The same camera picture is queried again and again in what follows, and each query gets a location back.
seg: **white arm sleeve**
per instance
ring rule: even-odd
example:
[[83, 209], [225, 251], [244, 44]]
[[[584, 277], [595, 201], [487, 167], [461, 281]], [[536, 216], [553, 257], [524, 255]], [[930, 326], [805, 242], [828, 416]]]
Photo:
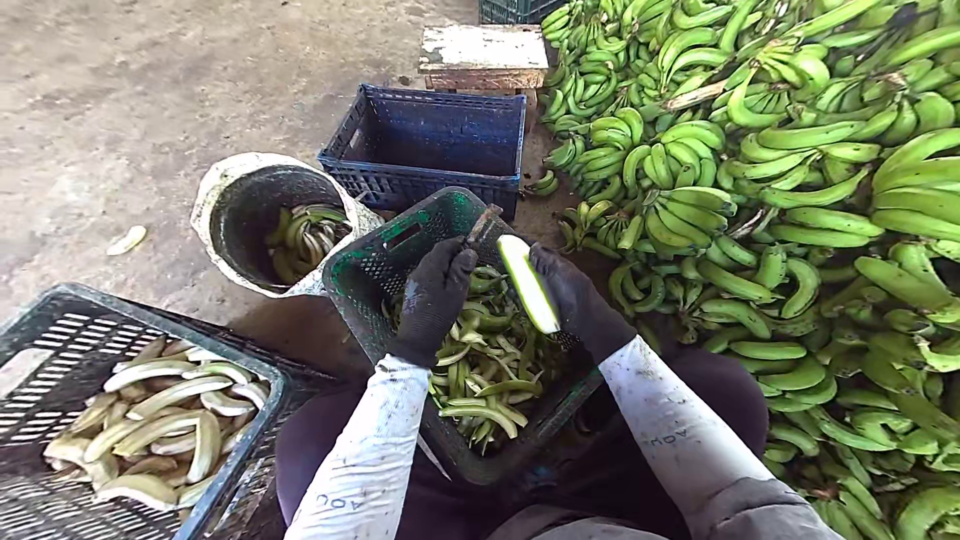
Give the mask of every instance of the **white arm sleeve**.
[[600, 364], [650, 468], [690, 524], [739, 479], [774, 476], [639, 337]]
[[392, 539], [430, 371], [386, 355], [300, 501], [285, 538]]

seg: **plantain bunch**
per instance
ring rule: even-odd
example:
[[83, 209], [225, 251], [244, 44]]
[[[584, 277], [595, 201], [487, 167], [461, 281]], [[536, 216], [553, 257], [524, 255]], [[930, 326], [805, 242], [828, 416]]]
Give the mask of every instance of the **plantain bunch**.
[[957, 3], [572, 0], [542, 28], [564, 248], [756, 377], [764, 462], [845, 538], [958, 537]]

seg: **green plastic crate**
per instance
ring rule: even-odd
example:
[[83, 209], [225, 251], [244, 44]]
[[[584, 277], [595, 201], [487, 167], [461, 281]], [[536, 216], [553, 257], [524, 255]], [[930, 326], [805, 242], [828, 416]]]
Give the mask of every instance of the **green plastic crate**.
[[[407, 276], [437, 242], [467, 235], [484, 207], [470, 191], [446, 187], [330, 258], [324, 286], [372, 362], [386, 354], [394, 337], [381, 301], [389, 301], [403, 289]], [[476, 247], [478, 263], [503, 271], [496, 239], [512, 232], [503, 220], [494, 219]], [[530, 423], [519, 437], [495, 455], [481, 457], [468, 448], [455, 424], [437, 416], [433, 401], [426, 400], [420, 434], [452, 477], [475, 485], [497, 483], [536, 455], [601, 383], [603, 378], [576, 340], [565, 335], [562, 341], [573, 356], [571, 369], [536, 401], [528, 414]]]
[[540, 24], [566, 0], [480, 0], [483, 24]]

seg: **blue plastic crate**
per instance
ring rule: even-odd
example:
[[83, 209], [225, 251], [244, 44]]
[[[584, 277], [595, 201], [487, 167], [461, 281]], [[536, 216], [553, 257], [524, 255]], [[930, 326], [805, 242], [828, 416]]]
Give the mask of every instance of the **blue plastic crate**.
[[480, 0], [483, 24], [540, 24], [566, 0]]
[[460, 186], [512, 220], [526, 98], [360, 85], [340, 129], [317, 156], [369, 208], [403, 211]]

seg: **crate handle hole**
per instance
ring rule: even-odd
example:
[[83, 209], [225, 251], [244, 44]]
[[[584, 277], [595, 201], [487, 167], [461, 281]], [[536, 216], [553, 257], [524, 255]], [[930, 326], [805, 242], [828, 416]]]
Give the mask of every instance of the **crate handle hole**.
[[391, 251], [391, 250], [393, 250], [396, 246], [402, 244], [403, 241], [406, 240], [407, 238], [410, 238], [410, 237], [412, 237], [412, 236], [417, 235], [417, 233], [419, 233], [420, 231], [422, 231], [422, 229], [423, 229], [423, 227], [420, 226], [420, 223], [414, 223], [413, 225], [411, 225], [410, 227], [408, 227], [404, 232], [402, 232], [402, 233], [394, 236], [394, 237], [391, 238], [390, 240], [384, 242], [384, 243], [383, 243], [383, 247], [384, 247], [387, 251]]

